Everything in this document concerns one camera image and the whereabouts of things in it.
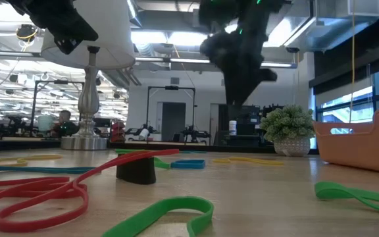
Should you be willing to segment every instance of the orange basket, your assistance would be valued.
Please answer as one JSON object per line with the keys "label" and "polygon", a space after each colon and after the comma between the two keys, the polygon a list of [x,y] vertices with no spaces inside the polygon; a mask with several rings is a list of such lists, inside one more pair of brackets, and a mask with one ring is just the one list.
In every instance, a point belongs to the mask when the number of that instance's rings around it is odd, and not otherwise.
{"label": "orange basket", "polygon": [[[374,113],[373,121],[361,124],[315,122],[321,159],[337,165],[379,171],[379,110]],[[352,132],[333,135],[333,128],[348,128]]]}

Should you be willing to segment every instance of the silver lamp base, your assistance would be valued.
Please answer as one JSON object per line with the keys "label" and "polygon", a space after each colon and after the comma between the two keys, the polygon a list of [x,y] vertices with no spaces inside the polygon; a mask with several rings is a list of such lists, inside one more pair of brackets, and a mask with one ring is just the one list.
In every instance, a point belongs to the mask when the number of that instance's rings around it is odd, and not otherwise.
{"label": "silver lamp base", "polygon": [[61,149],[96,151],[107,148],[106,138],[63,137]]}

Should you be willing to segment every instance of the white lampshade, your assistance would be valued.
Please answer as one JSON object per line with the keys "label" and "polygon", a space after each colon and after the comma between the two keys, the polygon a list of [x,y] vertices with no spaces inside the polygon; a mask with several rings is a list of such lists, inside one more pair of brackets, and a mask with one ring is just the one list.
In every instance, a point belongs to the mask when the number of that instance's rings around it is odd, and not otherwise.
{"label": "white lampshade", "polygon": [[100,47],[96,68],[114,69],[132,66],[136,57],[131,41],[128,4],[125,0],[74,1],[78,13],[99,34],[96,41],[83,41],[71,54],[62,53],[47,30],[41,55],[59,65],[84,68],[89,63],[88,46]]}

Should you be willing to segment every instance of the potted plant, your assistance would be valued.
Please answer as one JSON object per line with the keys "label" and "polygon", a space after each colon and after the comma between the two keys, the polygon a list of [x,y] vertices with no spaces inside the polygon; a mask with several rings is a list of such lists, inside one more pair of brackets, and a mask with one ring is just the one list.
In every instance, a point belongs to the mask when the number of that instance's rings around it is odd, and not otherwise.
{"label": "potted plant", "polygon": [[276,153],[287,156],[307,155],[314,137],[313,111],[305,112],[301,106],[289,105],[276,109],[261,119],[265,139],[274,143]]}

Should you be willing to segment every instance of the red rubber band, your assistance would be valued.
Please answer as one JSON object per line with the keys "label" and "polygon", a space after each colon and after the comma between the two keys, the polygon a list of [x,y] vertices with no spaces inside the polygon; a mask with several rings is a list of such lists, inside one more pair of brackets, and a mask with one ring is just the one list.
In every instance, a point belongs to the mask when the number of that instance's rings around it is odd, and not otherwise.
{"label": "red rubber band", "polygon": [[[80,184],[81,181],[109,167],[123,165],[128,162],[150,158],[152,156],[172,155],[176,153],[179,153],[178,149],[164,151],[136,151],[128,153],[80,175],[73,181],[69,181],[69,177],[45,177],[0,181],[0,186],[17,185],[12,188],[0,190],[0,199],[3,197],[30,198],[26,201],[16,203],[0,210],[0,231],[31,232],[71,221],[86,212],[89,205],[87,187],[84,184]],[[49,199],[76,197],[81,197],[83,199],[83,204],[79,206],[79,208],[55,217],[24,222],[9,221],[5,219],[16,211],[37,205]]]}

